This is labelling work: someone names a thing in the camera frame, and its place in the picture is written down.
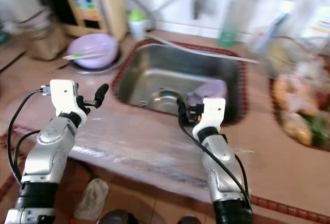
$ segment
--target stainless steel sink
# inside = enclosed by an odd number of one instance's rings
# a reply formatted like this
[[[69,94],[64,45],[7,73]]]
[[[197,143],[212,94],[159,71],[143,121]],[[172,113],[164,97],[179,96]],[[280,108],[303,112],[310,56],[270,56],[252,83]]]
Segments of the stainless steel sink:
[[[120,73],[114,90],[120,101],[149,108],[152,95],[161,90],[186,95],[206,82],[221,79],[228,88],[224,123],[229,124],[244,112],[242,64],[148,44],[136,50],[130,64]],[[176,114],[175,109],[165,112]]]

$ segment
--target countertop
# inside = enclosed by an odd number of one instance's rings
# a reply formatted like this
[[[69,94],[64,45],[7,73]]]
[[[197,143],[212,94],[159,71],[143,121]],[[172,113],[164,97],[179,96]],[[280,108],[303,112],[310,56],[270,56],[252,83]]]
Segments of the countertop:
[[[171,41],[217,47],[214,39],[163,31],[153,34]],[[121,42],[123,55],[133,46],[133,39],[127,36]],[[248,56],[241,44],[230,50]],[[0,58],[10,61],[21,51],[19,44],[6,46]],[[79,94],[92,99],[96,89],[103,83],[110,84],[117,73],[114,70],[104,75],[83,75],[72,67],[56,70],[65,63],[62,59],[37,61],[24,56],[1,74],[1,135],[22,98],[51,79],[72,79],[79,83]],[[226,134],[245,166],[251,194],[330,215],[330,153],[289,138],[273,115],[265,72],[250,63],[246,70],[247,115],[239,123],[223,127],[221,133]],[[54,115],[50,97],[34,95],[16,125],[40,129]],[[93,109],[86,125],[79,128],[70,156],[165,190],[210,201],[200,153],[180,131],[174,116],[124,105],[109,91],[103,106]]]

